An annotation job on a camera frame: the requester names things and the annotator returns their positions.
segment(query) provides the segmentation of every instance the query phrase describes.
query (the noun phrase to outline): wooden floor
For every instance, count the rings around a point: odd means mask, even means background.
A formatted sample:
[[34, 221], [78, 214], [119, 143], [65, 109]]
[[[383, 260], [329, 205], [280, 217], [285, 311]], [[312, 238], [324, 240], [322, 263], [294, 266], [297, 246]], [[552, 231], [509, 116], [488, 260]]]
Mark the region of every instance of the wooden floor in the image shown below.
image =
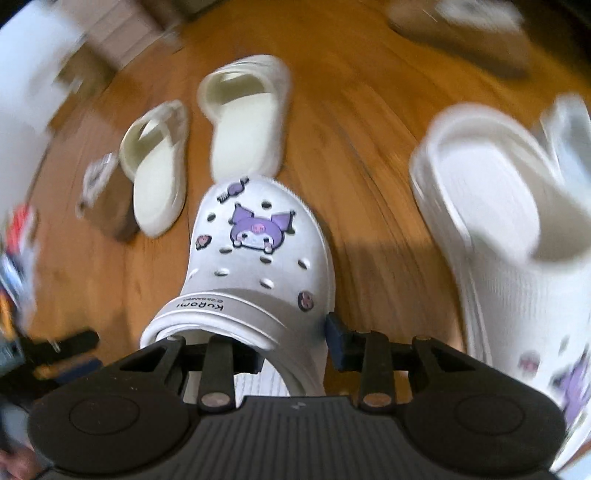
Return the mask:
[[[270, 53], [289, 65], [294, 81], [279, 180], [330, 232], [337, 312], [354, 329], [398, 341], [430, 335], [461, 348], [456, 290], [413, 201], [408, 158], [449, 105], [482, 102], [529, 126], [557, 93], [591, 100], [590, 70], [577, 58], [566, 20], [547, 7], [526, 11], [535, 15], [531, 77], [505, 82], [398, 36], [387, 27], [384, 6], [227, 0], [186, 26], [182, 50], [155, 44], [78, 110], [56, 135], [32, 194], [41, 215], [33, 332], [55, 337], [91, 326], [106, 362], [137, 348], [152, 316], [180, 291], [190, 230], [212, 183], [212, 127], [197, 107], [197, 86], [225, 63]], [[104, 238], [74, 215], [87, 164], [116, 151], [146, 110], [177, 98], [193, 115], [183, 213], [156, 240], [139, 235], [120, 245]], [[328, 370], [331, 393], [351, 391], [355, 382]]]

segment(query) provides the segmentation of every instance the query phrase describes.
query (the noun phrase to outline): brown object on floor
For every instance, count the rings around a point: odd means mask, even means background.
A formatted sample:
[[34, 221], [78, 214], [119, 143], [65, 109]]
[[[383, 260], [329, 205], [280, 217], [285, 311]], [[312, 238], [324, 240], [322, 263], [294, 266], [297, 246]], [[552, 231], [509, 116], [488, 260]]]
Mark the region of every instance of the brown object on floor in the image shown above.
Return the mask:
[[71, 89], [66, 101], [49, 121], [49, 129], [57, 132], [76, 108], [83, 102], [100, 95], [111, 83], [117, 68], [88, 42], [62, 62], [57, 81]]
[[106, 236], [129, 241], [139, 230], [134, 216], [134, 184], [114, 154], [89, 166], [76, 213]]
[[[501, 78], [528, 73], [530, 42], [518, 25], [501, 28], [486, 15], [479, 15], [477, 10], [482, 0], [447, 2], [453, 13], [460, 15], [459, 20], [444, 14], [444, 3], [440, 0], [394, 0], [387, 11], [390, 26], [409, 40], [459, 55]], [[478, 27], [472, 23], [474, 16], [477, 20], [485, 17], [487, 26]]]
[[116, 73], [117, 68], [85, 42], [64, 60], [57, 79], [72, 86], [76, 99], [82, 101], [102, 93]]
[[183, 16], [173, 0], [136, 0], [163, 32], [173, 30], [183, 23]]
[[187, 20], [192, 20], [199, 13], [219, 0], [172, 0]]

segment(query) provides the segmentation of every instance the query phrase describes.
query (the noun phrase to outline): purple kuromi charm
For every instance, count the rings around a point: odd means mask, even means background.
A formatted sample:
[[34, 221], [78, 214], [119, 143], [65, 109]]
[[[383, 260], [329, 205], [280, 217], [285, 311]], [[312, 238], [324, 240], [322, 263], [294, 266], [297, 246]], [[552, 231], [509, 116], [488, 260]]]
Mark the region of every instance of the purple kuromi charm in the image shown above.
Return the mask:
[[581, 358], [566, 372], [556, 375], [551, 385], [564, 394], [563, 413], [568, 428], [573, 427], [579, 415], [591, 400], [591, 386], [587, 371], [589, 353], [587, 349]]
[[201, 250], [208, 246], [212, 242], [211, 235], [199, 235], [195, 240], [195, 248]]
[[224, 203], [230, 197], [237, 197], [242, 192], [244, 192], [244, 187], [247, 183], [248, 183], [248, 177], [241, 178], [240, 181], [231, 183], [228, 186], [227, 191], [225, 191], [219, 197], [217, 197], [217, 201], [219, 203]]
[[534, 378], [540, 368], [540, 354], [534, 351], [528, 351], [519, 358], [519, 368], [526, 378]]
[[295, 214], [292, 210], [271, 215], [271, 219], [255, 217], [254, 212], [236, 203], [230, 239], [235, 248], [247, 247], [272, 254], [283, 243], [284, 232], [289, 229]]

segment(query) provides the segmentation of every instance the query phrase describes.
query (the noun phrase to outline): white croc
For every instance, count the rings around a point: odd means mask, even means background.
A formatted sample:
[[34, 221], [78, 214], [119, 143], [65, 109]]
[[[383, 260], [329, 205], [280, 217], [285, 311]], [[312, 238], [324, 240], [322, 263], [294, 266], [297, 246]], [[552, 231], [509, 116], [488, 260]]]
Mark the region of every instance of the white croc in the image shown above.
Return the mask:
[[557, 469], [591, 431], [591, 218], [550, 164], [517, 121], [465, 104], [434, 120], [410, 176], [456, 279], [468, 353], [563, 409]]
[[[214, 185], [195, 220], [181, 294], [141, 338], [169, 335], [205, 343], [220, 333], [265, 356], [258, 375], [235, 376], [245, 395], [323, 395], [326, 314], [335, 306], [335, 274], [326, 239], [291, 191], [264, 177]], [[192, 375], [186, 400], [196, 399]]]
[[533, 133], [567, 189], [591, 210], [591, 118], [584, 100], [558, 95]]
[[203, 79], [197, 101], [214, 126], [214, 181], [277, 175], [290, 89], [289, 69], [271, 55], [237, 60]]
[[188, 136], [187, 109], [174, 100], [136, 120], [121, 142], [121, 167], [134, 182], [135, 219], [147, 236], [162, 235], [183, 210]]

